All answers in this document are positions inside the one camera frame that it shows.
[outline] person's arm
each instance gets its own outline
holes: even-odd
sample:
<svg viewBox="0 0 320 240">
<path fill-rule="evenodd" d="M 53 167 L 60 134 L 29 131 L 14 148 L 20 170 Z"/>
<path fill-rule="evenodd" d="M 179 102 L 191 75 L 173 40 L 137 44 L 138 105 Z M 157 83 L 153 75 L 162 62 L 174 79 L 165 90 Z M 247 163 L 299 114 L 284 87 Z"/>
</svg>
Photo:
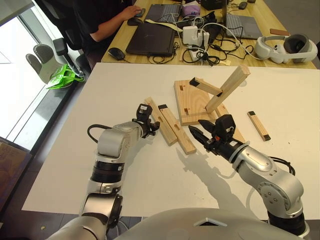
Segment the person's arm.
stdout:
<svg viewBox="0 0 320 240">
<path fill-rule="evenodd" d="M 111 36 L 125 20 L 133 18 L 136 14 L 140 13 L 140 11 L 141 8 L 138 6 L 128 6 L 109 21 L 99 24 L 98 31 L 90 33 L 90 36 L 96 42 L 104 40 Z"/>
</svg>

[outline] person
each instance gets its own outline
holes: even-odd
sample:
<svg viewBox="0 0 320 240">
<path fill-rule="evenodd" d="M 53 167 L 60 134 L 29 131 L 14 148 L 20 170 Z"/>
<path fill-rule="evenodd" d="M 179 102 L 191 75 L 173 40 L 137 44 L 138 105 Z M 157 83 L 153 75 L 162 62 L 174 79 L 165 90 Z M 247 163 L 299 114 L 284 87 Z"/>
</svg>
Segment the person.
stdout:
<svg viewBox="0 0 320 240">
<path fill-rule="evenodd" d="M 101 61 L 121 24 L 141 11 L 131 0 L 74 0 L 73 9 L 91 69 Z"/>
</svg>

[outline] black shirt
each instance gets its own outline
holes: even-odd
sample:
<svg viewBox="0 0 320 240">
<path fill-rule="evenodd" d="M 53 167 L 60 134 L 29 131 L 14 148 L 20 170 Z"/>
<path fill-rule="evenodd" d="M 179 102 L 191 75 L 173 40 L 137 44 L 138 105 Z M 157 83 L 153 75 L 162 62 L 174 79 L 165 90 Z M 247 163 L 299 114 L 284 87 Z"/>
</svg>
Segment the black shirt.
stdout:
<svg viewBox="0 0 320 240">
<path fill-rule="evenodd" d="M 127 6 L 131 0 L 74 0 L 73 9 L 80 28 L 82 49 L 85 54 L 97 49 L 107 49 L 117 32 L 106 39 L 96 42 L 90 36 L 98 31 L 99 24 L 109 21 Z"/>
</svg>

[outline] purple object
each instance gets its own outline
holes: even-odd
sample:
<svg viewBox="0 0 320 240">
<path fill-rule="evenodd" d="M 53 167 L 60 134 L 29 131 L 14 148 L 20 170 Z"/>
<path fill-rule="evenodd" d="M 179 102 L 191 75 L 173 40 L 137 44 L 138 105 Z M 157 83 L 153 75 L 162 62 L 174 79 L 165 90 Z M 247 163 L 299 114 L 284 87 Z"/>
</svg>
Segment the purple object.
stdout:
<svg viewBox="0 0 320 240">
<path fill-rule="evenodd" d="M 182 7 L 182 16 L 195 15 L 200 16 L 200 6 L 190 5 Z"/>
</svg>

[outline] laptop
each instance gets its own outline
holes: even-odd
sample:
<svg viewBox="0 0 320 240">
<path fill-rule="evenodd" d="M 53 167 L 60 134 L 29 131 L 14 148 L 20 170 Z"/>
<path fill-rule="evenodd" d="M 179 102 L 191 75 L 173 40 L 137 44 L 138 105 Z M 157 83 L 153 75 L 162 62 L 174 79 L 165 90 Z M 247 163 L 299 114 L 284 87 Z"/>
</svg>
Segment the laptop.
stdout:
<svg viewBox="0 0 320 240">
<path fill-rule="evenodd" d="M 259 30 L 254 17 L 227 13 L 227 1 L 228 0 L 222 0 L 222 18 L 225 26 L 238 38 L 240 38 L 240 36 L 242 39 L 258 39 L 259 37 L 262 37 L 262 33 Z M 226 35 L 228 37 L 233 37 L 229 31 L 226 31 Z"/>
<path fill-rule="evenodd" d="M 174 23 L 178 21 L 181 8 L 181 4 L 152 4 L 144 19 L 158 23 Z"/>
<path fill-rule="evenodd" d="M 134 32 L 126 52 L 146 56 L 172 56 L 175 43 L 175 31 L 167 26 L 142 23 Z"/>
</svg>

